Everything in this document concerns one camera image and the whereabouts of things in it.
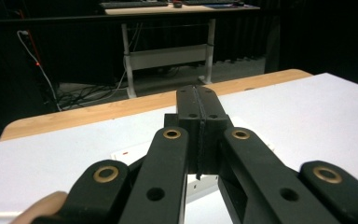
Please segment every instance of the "keyboard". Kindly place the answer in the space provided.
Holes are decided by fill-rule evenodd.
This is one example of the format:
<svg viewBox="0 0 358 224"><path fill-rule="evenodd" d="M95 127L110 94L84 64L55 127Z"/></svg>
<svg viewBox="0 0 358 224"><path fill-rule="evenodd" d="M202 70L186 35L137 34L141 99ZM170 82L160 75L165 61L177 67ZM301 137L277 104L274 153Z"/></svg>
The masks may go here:
<svg viewBox="0 0 358 224"><path fill-rule="evenodd" d="M132 7L167 7L166 2L107 2L100 3L103 9L119 9Z"/></svg>
<svg viewBox="0 0 358 224"><path fill-rule="evenodd" d="M183 5L186 6L201 6L201 5L220 5L220 4L232 4L235 0L184 0Z"/></svg>

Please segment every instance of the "white table surface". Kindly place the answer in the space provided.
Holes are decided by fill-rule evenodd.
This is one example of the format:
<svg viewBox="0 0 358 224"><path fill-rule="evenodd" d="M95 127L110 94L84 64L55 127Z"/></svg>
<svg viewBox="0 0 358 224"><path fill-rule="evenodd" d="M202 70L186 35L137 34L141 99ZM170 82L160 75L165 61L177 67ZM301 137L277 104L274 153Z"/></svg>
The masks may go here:
<svg viewBox="0 0 358 224"><path fill-rule="evenodd" d="M322 74L219 99L232 118L273 144L287 166L298 170L305 161L328 161L358 178L357 84ZM172 106L0 142L0 212L20 212L53 191L68 191L94 162L151 141L164 114L174 112ZM187 205L186 223L200 218L227 223L218 191Z"/></svg>

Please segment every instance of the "wooden table edge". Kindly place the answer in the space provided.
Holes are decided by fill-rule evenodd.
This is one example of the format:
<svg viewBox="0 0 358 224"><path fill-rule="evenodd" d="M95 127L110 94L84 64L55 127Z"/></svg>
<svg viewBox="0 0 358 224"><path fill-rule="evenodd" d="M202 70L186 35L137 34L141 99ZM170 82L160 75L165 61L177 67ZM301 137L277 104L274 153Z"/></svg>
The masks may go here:
<svg viewBox="0 0 358 224"><path fill-rule="evenodd" d="M206 85L206 87L214 90L217 95L225 95L238 91L279 84L304 77L311 77L311 74L297 69L289 69L265 75L218 82ZM90 124L107 119L121 118L172 106L175 105L175 103L175 91L167 91L103 105L94 105L26 119L18 119L6 126L2 132L0 141L39 133L58 131L65 128Z"/></svg>

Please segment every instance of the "table leg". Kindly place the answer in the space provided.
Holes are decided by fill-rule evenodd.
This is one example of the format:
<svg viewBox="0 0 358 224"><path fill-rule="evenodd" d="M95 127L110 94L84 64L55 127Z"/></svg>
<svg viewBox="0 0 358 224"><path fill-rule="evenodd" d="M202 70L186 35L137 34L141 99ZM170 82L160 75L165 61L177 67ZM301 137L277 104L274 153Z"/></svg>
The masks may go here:
<svg viewBox="0 0 358 224"><path fill-rule="evenodd" d="M136 98L135 88L133 87L133 75L132 75L131 56L130 56L131 53L130 53L126 23L121 24L121 33L123 34L125 69L126 69L127 81L129 85L129 87L127 88L127 94L129 98Z"/></svg>
<svg viewBox="0 0 358 224"><path fill-rule="evenodd" d="M216 25L216 19L209 20L208 29L208 42L206 45L205 65L206 65L206 77L200 77L200 81L204 84L211 84L212 78L212 65L213 65L213 44L214 44L214 28Z"/></svg>

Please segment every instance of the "finger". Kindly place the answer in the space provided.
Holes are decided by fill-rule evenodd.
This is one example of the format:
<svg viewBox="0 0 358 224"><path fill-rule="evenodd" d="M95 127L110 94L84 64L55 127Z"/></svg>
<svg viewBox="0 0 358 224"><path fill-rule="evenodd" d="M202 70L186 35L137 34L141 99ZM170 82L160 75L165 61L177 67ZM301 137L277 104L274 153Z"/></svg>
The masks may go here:
<svg viewBox="0 0 358 224"><path fill-rule="evenodd" d="M65 192L54 192L31 205L31 207L16 217L11 224L28 224L36 217L53 215L60 210L67 196L68 194Z"/></svg>

